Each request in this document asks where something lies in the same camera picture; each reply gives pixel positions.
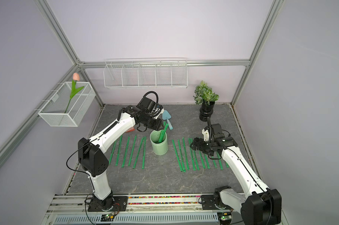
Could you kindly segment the twelfth green straw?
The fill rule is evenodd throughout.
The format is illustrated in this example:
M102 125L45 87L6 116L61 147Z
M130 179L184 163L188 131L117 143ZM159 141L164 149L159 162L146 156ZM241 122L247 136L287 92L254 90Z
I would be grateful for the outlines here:
M147 137L144 137L144 140L143 140L143 156L142 156L142 165L141 165L142 169L144 169L144 167L145 167L146 140L147 140Z

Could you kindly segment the fourteenth green straw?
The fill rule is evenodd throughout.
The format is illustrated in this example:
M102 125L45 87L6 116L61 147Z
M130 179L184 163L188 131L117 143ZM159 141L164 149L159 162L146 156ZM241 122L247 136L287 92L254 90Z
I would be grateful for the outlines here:
M134 154L134 149L135 149L135 145L136 145L136 139L137 139L137 135L134 136L134 141L133 141L133 145L131 148L131 153L130 153L130 158L129 158L129 162L128 162L128 167L131 165L132 162L132 158L133 158L133 154Z

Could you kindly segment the sixteenth green straw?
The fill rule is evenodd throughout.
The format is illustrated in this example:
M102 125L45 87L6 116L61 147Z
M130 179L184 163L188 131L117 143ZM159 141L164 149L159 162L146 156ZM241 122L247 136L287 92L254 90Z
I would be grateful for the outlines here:
M119 165L119 158L120 158L120 151L121 151L121 146L122 146L122 139L123 139L123 135L121 135L120 138L119 138L119 146L118 146L115 166Z

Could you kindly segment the light green metal cup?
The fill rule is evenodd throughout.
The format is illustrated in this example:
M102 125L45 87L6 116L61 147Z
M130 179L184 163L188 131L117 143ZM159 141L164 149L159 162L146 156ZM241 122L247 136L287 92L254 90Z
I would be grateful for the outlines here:
M153 152L156 155L164 155L168 151L168 136L167 133L164 134L162 142L159 142L160 131L152 131L150 134L150 141L152 145Z

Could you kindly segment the thirteenth green straw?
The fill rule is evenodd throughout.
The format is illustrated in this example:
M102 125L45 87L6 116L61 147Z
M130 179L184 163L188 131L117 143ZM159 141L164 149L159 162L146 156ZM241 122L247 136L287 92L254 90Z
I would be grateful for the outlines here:
M135 168L136 168L137 161L138 161L138 158L139 158L139 155L140 155L140 151L141 151L141 149L142 149L142 146L143 146L143 142L144 142L144 137L141 139L140 146L139 146L139 148L138 148L138 151L137 151L137 154L136 154L136 157L135 157L135 161L134 161L133 169L135 169Z

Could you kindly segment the fifteenth green straw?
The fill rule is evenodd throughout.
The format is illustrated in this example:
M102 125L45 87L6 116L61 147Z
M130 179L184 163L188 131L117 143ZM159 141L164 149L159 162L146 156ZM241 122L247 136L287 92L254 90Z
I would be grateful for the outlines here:
M125 146L125 153L124 153L124 157L123 157L121 168L125 167L125 162L126 162L126 157L127 157L127 151L128 151L129 143L130 143L130 136L127 137L127 142L126 142L126 146Z

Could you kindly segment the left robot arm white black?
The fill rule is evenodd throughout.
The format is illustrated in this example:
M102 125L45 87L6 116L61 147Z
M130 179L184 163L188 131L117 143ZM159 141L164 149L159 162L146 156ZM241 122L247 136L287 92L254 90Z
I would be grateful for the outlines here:
M96 135L78 141L78 161L89 176L94 199L106 210L113 205L113 192L106 175L109 160L105 153L118 138L135 125L156 131L164 127L160 118L164 108L159 104L157 94L155 101L147 97L151 93L155 94L147 92L136 106L121 108L117 118Z

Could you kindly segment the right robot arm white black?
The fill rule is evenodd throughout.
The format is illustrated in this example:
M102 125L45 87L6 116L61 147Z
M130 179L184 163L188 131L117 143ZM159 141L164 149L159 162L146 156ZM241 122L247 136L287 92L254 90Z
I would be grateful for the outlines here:
M214 205L224 210L228 207L240 213L246 225L277 225L282 220L282 196L270 189L253 171L241 154L231 135L224 135L220 124L208 122L202 129L202 138L195 138L190 147L201 151L211 160L223 159L239 181L243 194L230 186L214 191Z

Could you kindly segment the bundle of green wrapped straws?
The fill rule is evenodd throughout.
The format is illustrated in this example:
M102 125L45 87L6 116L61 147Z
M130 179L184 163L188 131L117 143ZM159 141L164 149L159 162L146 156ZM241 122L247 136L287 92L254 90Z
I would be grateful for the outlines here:
M160 136L159 136L159 139L158 139L158 142L157 142L157 143L162 143L162 142L163 142L163 140L164 140L164 136L165 136L165 132L166 132L167 128L168 128L168 123L165 123L165 127L164 127L164 129L161 131L161 133L160 133Z

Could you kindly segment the light blue garden trowel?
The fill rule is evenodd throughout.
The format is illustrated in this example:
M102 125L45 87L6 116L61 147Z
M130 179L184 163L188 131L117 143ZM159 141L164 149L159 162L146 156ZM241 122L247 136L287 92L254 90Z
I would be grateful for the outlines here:
M168 128L169 128L170 130L173 130L173 126L172 126L172 124L171 124L171 122L170 122L171 115L169 114L169 112L168 112L167 110L164 110L164 112L163 112L163 114L162 114L162 119L163 119L164 121L166 121L166 123L168 124Z

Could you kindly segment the green plant in black pot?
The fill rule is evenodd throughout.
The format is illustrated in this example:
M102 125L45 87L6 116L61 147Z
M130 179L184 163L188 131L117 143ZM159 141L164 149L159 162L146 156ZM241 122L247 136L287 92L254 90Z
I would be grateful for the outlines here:
M194 93L193 98L195 103L201 105L199 119L206 122L214 112L214 105L215 102L219 100L219 95L213 92L213 89L204 81L201 81L200 84L196 86Z

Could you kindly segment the pink artificial tulip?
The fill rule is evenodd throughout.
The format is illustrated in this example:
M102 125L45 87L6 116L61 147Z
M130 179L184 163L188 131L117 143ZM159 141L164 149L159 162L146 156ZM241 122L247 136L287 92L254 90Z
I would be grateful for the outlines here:
M78 87L78 88L76 87L76 84L77 84L77 82L79 82L79 81L80 81L80 75L79 75L78 73L73 73L72 82L71 82L71 92L70 92L70 96L69 96L69 101L68 101L68 104L67 104L67 106L66 106L66 109L65 109L65 112L64 112L64 113L67 113L72 98L73 98L78 92L80 92L80 91L84 88L84 86Z

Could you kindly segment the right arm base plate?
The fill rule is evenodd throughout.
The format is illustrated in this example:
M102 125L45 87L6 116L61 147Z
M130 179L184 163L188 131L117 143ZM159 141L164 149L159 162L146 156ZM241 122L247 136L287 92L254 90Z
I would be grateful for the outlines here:
M220 206L216 202L216 198L213 195L202 195L198 198L198 203L201 205L203 210L220 210L220 211L230 211L229 206Z

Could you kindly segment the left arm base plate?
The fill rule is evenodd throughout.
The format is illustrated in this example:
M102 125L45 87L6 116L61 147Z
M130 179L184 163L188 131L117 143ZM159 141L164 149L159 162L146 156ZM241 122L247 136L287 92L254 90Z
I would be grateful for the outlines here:
M89 212L124 212L128 204L127 196L113 196L105 200L98 200L93 197L89 203Z

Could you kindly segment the aluminium front rail frame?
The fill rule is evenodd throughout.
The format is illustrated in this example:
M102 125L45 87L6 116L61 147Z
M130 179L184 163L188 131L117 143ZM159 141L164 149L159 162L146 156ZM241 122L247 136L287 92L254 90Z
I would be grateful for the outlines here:
M115 195L127 196L128 204L126 211L89 212L88 206L93 198L92 195L56 196L42 221L44 225L52 225L58 215L92 215L108 214L114 218L120 213L191 213L191 212L213 212L217 213L218 222L202 223L179 223L160 225L185 225L185 224L213 224L213 225L245 225L240 213L231 209L230 211L203 210L198 203L202 195L213 195L214 193L189 193L189 194L151 194L151 195ZM284 224L284 216L278 225Z

